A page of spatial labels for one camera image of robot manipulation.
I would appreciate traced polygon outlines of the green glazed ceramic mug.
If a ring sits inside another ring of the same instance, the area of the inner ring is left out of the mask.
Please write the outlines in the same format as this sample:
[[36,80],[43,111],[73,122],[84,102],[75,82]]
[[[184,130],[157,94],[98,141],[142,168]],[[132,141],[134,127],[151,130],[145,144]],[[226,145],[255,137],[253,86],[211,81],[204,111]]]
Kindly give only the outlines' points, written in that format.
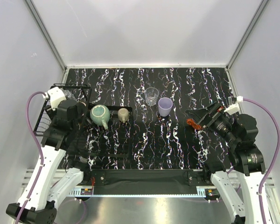
[[90,118],[98,126],[102,126],[105,130],[108,129],[108,122],[111,114],[105,105],[95,105],[90,111]]

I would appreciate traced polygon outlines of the small clear glass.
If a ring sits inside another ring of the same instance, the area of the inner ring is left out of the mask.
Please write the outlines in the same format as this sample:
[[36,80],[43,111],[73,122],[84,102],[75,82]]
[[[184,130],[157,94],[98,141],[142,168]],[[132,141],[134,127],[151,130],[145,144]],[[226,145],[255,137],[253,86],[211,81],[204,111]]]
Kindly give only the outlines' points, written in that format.
[[63,93],[65,95],[65,97],[67,99],[71,99],[71,100],[75,100],[77,101],[76,97],[74,96],[74,94],[72,92],[70,92],[69,90],[63,90]]

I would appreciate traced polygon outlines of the orange black mug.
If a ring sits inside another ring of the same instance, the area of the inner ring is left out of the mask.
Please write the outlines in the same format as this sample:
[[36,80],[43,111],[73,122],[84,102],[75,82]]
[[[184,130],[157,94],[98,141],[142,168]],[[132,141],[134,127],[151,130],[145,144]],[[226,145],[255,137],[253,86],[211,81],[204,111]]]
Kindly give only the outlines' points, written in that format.
[[195,130],[198,130],[198,131],[203,130],[203,127],[198,125],[193,119],[187,119],[187,124]]

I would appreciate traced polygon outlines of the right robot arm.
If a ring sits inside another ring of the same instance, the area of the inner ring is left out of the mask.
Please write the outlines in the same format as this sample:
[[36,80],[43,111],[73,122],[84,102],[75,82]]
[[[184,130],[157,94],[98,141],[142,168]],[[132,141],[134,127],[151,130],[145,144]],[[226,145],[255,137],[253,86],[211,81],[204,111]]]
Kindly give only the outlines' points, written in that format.
[[224,165],[220,162],[204,165],[202,180],[218,190],[233,224],[271,224],[273,222],[266,198],[265,162],[255,144],[258,134],[256,119],[247,114],[231,119],[219,103],[200,109],[187,110],[187,120],[195,130],[219,135],[228,145],[228,156],[242,189],[242,197],[231,184]]

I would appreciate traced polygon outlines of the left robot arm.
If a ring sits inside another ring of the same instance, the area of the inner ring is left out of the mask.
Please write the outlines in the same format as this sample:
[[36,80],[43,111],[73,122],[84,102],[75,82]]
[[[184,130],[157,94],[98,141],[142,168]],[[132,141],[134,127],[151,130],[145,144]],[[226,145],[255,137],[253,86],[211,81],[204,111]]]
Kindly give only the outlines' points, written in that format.
[[51,224],[57,210],[70,191],[87,185],[91,174],[81,163],[69,168],[55,185],[51,182],[59,163],[65,156],[79,130],[78,121],[86,114],[85,103],[66,99],[51,107],[55,115],[45,131],[41,142],[37,142],[40,158],[30,180],[17,202],[7,206],[6,214],[23,224]]

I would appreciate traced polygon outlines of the small beige mug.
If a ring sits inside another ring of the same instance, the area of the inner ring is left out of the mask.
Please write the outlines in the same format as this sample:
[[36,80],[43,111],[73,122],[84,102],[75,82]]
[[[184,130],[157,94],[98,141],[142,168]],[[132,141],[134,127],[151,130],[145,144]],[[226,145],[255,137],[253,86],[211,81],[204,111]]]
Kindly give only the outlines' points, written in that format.
[[121,122],[126,123],[129,120],[129,111],[126,108],[118,110],[118,118]]

